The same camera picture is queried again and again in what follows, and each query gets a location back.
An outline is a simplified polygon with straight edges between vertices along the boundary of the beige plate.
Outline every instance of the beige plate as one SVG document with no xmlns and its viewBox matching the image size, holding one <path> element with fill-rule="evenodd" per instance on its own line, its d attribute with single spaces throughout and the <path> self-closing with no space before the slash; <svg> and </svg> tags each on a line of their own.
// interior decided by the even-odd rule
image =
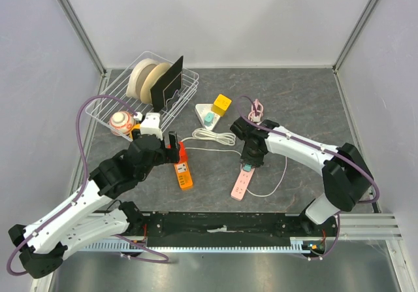
<svg viewBox="0 0 418 292">
<path fill-rule="evenodd" d="M 170 67 L 171 67 L 171 64 L 170 63 L 167 63 L 167 62 L 160 63 L 147 76 L 147 78 L 145 79 L 144 85 L 141 88 L 141 93 L 140 93 L 140 100 L 144 104 L 150 104 L 150 103 L 152 103 L 151 88 L 158 81 L 158 79 L 161 78 L 161 76 L 164 73 L 167 72 L 167 70 Z"/>
<path fill-rule="evenodd" d="M 158 62 L 150 58 L 139 62 L 135 68 L 133 68 L 131 76 L 129 77 L 126 96 L 140 99 L 142 85 L 144 84 L 145 79 L 157 65 Z"/>
</svg>

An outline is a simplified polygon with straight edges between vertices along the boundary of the yellow cube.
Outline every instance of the yellow cube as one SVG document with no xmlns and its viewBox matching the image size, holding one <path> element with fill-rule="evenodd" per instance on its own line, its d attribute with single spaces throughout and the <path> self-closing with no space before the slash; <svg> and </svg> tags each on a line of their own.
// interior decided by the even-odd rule
<svg viewBox="0 0 418 292">
<path fill-rule="evenodd" d="M 216 97 L 214 104 L 212 105 L 212 111 L 223 117 L 231 103 L 232 100 L 222 94 L 219 94 L 218 97 Z"/>
</svg>

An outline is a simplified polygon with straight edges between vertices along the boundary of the gray floor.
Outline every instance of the gray floor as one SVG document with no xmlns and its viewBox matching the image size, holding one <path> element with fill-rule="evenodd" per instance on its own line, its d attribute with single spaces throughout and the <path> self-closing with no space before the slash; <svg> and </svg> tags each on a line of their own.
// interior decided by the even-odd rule
<svg viewBox="0 0 418 292">
<path fill-rule="evenodd" d="M 236 99 L 245 94 L 258 98 L 265 107 L 264 118 L 327 144 L 353 142 L 340 95 L 330 69 L 196 69 L 200 75 L 196 95 L 175 119 L 169 130 L 182 138 L 200 127 L 194 106 L 212 103 L 219 93 Z M 119 71 L 112 71 L 110 82 Z M 227 132 L 238 117 L 236 103 L 216 126 Z M 242 103 L 245 112 L 249 104 Z M 88 157 L 89 170 L 113 156 L 129 143 L 98 125 Z M 214 142 L 190 140 L 186 147 L 231 149 Z M 242 143 L 232 148 L 240 151 Z M 154 168 L 148 179 L 123 194 L 123 201 L 135 201 L 141 210 L 300 212 L 323 192 L 320 176 L 307 167 L 289 160 L 285 178 L 275 194 L 257 198 L 246 194 L 241 202 L 230 197 L 239 170 L 235 153 L 189 150 L 189 166 L 194 188 L 181 191 L 172 165 Z M 255 171 L 249 189 L 265 194 L 274 189 L 284 168 L 284 157 L 268 154 L 265 165 Z M 372 212 L 370 205 L 358 205 L 356 212 Z"/>
<path fill-rule="evenodd" d="M 51 292 L 400 292 L 384 242 L 339 242 L 323 261 L 286 254 L 170 254 L 170 265 L 78 252 Z"/>
</svg>

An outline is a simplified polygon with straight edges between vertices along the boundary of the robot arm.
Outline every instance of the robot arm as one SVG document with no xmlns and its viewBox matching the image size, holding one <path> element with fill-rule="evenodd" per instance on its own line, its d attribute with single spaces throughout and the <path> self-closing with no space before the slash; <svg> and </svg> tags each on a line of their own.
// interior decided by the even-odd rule
<svg viewBox="0 0 418 292">
<path fill-rule="evenodd" d="M 270 152 L 298 161 L 321 175 L 324 183 L 324 194 L 315 199 L 302 212 L 303 216 L 316 225 L 322 224 L 341 210 L 350 212 L 370 187 L 368 180 L 363 178 L 355 169 L 336 159 L 333 155 L 325 153 L 325 150 L 338 152 L 372 176 L 358 149 L 353 145 L 345 143 L 339 148 L 316 142 L 292 133 L 270 120 L 263 121 L 262 125 L 284 133 L 286 137 L 257 129 L 244 119 L 238 118 L 231 126 L 231 131 L 240 140 L 245 141 L 242 161 L 253 167 L 260 167 L 263 165 L 264 156 Z M 292 140 L 292 137 L 301 138 L 323 149 L 319 151 L 311 148 Z"/>
<path fill-rule="evenodd" d="M 73 200 L 80 188 L 36 222 L 26 226 L 15 225 L 9 230 L 15 246 L 32 235 L 22 247 L 19 256 L 22 265 L 32 277 L 40 278 L 51 273 L 64 259 L 89 243 L 141 226 L 142 214 L 132 202 L 123 203 L 104 218 L 97 218 L 83 225 L 78 223 L 122 193 L 136 187 L 147 178 L 154 166 L 179 162 L 180 145 L 176 133 L 169 133 L 170 148 L 166 148 L 159 129 L 159 115 L 148 114 L 142 125 L 140 134 L 136 134 L 127 150 L 104 160 L 90 173 L 87 186 L 76 202 Z M 43 222 L 69 204 L 71 207 L 68 210 L 43 227 L 39 233 L 35 232 Z"/>
</svg>

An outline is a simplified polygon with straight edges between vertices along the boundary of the wire rack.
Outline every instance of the wire rack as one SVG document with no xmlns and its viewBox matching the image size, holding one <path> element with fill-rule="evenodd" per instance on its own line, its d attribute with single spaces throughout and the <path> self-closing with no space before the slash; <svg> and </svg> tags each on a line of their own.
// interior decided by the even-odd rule
<svg viewBox="0 0 418 292">
<path fill-rule="evenodd" d="M 134 62 L 132 62 L 128 68 L 126 68 L 100 95 L 111 95 L 119 99 L 126 101 L 131 105 L 135 111 L 141 112 L 145 115 L 147 112 L 152 111 L 152 105 L 143 104 L 138 99 L 129 98 L 126 96 L 126 89 L 131 76 L 131 71 L 135 65 L 146 58 L 154 59 L 159 63 L 168 62 L 171 65 L 173 62 L 166 60 L 159 55 L 153 54 L 152 52 L 144 52 L 138 56 Z M 179 115 L 184 106 L 189 100 L 196 94 L 197 86 L 199 84 L 199 75 L 196 72 L 190 71 L 189 69 L 183 68 L 182 74 L 182 88 L 177 93 L 177 97 L 170 101 L 166 107 L 164 107 L 159 113 L 161 114 L 161 125 L 160 128 L 164 132 L 171 122 Z M 129 141 L 132 141 L 127 135 L 122 134 L 115 128 L 111 127 L 108 123 L 110 117 L 118 111 L 125 110 L 124 106 L 113 99 L 98 99 L 92 102 L 86 107 L 86 113 L 93 119 L 97 120 L 100 124 L 109 128 L 113 132 L 119 133 L 122 137 Z"/>
</svg>

